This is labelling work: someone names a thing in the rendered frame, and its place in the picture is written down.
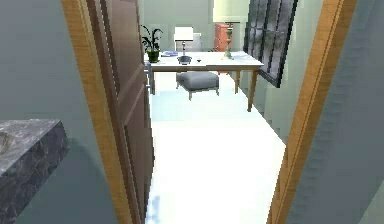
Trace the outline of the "light wooden door frame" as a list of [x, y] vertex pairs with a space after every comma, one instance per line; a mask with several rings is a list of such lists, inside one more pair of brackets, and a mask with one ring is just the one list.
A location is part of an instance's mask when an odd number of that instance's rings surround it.
[[[140, 224], [120, 155], [86, 0], [61, 0], [118, 224]], [[324, 0], [266, 224], [285, 224], [358, 0]]]

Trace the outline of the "green candlestick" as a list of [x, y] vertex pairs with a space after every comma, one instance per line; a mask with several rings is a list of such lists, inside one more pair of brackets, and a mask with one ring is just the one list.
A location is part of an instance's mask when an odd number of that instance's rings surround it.
[[226, 24], [226, 49], [224, 53], [224, 58], [228, 60], [232, 60], [231, 55], [231, 42], [232, 42], [232, 33], [233, 33], [233, 24], [232, 23], [225, 23]]

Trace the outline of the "brown wooden room door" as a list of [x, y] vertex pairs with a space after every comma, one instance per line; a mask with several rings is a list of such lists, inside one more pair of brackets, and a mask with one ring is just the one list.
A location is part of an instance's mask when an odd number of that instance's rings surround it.
[[145, 224], [154, 165], [138, 0], [86, 0], [133, 224]]

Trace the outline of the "grey marble counter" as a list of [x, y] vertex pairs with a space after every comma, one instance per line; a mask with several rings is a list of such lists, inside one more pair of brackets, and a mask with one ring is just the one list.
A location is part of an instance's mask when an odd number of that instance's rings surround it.
[[0, 224], [13, 224], [69, 151], [59, 119], [0, 120]]

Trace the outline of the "green potted house plant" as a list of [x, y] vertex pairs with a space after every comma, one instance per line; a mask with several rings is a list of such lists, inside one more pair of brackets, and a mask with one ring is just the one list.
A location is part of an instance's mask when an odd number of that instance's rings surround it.
[[142, 37], [142, 44], [145, 47], [145, 52], [148, 56], [148, 61], [150, 63], [157, 63], [160, 55], [160, 46], [158, 41], [160, 40], [160, 36], [157, 35], [158, 32], [162, 33], [162, 30], [159, 28], [155, 28], [152, 31], [143, 25], [143, 28], [146, 30], [148, 36]]

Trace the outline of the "white shade table lamp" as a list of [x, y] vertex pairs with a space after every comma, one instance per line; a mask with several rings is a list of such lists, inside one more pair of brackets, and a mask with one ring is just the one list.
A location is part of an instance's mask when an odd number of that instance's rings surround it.
[[193, 40], [193, 28], [176, 27], [174, 33], [174, 40], [182, 42], [182, 55], [178, 57], [178, 62], [181, 65], [188, 65], [191, 62], [191, 57], [186, 55], [185, 48], [186, 42]]

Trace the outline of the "black framed window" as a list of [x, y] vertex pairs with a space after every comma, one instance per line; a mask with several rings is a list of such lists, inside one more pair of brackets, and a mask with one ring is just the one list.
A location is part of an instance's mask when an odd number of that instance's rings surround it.
[[243, 50], [263, 63], [259, 75], [274, 87], [282, 83], [299, 0], [250, 0]]

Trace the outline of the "grey cushioned stool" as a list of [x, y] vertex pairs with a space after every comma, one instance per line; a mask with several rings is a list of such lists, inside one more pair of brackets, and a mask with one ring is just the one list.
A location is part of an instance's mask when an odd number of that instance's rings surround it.
[[176, 76], [177, 86], [182, 86], [192, 99], [192, 94], [215, 90], [219, 94], [219, 76], [209, 71], [188, 71]]

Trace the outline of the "white table with wooden legs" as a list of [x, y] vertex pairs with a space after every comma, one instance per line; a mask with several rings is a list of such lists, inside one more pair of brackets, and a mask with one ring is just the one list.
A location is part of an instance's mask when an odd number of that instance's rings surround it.
[[156, 72], [184, 72], [184, 71], [234, 71], [235, 77], [235, 92], [238, 92], [240, 72], [250, 71], [251, 81], [248, 90], [248, 105], [247, 111], [252, 110], [252, 104], [255, 94], [257, 75], [263, 63], [253, 58], [244, 51], [232, 52], [232, 60], [224, 58], [223, 52], [187, 52], [191, 57], [191, 62], [188, 65], [181, 65], [178, 62], [178, 57], [182, 53], [179, 52], [176, 57], [160, 57], [157, 63], [149, 63], [148, 68], [150, 75], [150, 93], [155, 94], [155, 73]]

